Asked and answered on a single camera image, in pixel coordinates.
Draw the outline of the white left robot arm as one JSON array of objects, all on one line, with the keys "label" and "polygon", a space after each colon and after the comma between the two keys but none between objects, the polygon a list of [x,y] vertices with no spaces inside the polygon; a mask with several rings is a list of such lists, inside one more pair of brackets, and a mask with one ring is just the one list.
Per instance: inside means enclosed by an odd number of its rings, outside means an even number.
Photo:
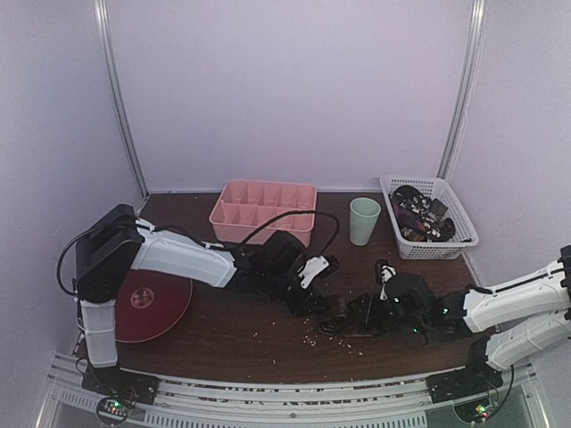
[{"label": "white left robot arm", "polygon": [[73,240],[76,278],[87,357],[95,383],[110,396],[128,388],[128,376],[117,368],[116,300],[128,273],[144,270],[179,276],[213,288],[261,293],[285,303],[294,316],[327,310],[314,287],[340,265],[333,256],[310,256],[292,233],[277,230],[263,244],[249,240],[289,213],[258,226],[238,244],[207,243],[176,225],[156,226],[120,204]]}]

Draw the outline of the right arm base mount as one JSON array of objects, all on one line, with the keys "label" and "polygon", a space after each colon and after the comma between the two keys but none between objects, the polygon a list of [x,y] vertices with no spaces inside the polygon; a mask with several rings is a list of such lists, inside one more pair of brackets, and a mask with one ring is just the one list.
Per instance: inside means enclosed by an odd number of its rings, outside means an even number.
[{"label": "right arm base mount", "polygon": [[508,391],[503,398],[500,397],[500,387],[503,385],[502,371],[487,364],[488,357],[485,351],[488,341],[488,338],[483,338],[470,346],[468,362],[463,368],[432,374],[426,379],[428,392],[434,404],[485,394],[483,398],[455,404],[453,407],[456,417],[471,426],[484,424],[497,415],[513,388],[514,369],[511,368]]}]

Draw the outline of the dark floral patterned tie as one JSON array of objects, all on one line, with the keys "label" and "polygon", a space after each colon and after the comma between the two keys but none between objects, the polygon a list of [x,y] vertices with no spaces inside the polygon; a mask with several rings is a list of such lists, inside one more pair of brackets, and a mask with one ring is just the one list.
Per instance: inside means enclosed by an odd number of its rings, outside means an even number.
[{"label": "dark floral patterned tie", "polygon": [[342,295],[326,297],[328,311],[318,322],[318,332],[339,338],[370,337],[365,326],[365,303],[364,294],[353,299]]}]

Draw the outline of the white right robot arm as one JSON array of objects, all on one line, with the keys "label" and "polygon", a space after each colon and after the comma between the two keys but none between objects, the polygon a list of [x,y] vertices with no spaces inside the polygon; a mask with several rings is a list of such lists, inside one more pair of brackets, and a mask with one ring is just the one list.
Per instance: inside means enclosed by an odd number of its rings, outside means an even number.
[{"label": "white right robot arm", "polygon": [[381,267],[380,292],[351,300],[347,309],[364,333],[410,328],[431,342],[454,342],[511,321],[517,325],[474,342],[457,384],[478,392],[522,358],[570,335],[570,249],[532,274],[492,287],[471,286],[437,296],[419,275]]}]

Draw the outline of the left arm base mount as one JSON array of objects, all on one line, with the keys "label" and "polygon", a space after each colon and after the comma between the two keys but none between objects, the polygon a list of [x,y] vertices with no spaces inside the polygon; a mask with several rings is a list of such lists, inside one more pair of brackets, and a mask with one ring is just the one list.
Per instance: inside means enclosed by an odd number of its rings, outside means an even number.
[{"label": "left arm base mount", "polygon": [[94,368],[87,357],[75,362],[82,375],[81,388],[100,395],[95,404],[95,416],[106,426],[124,424],[137,404],[152,405],[160,379],[153,375],[125,371],[119,365]]}]

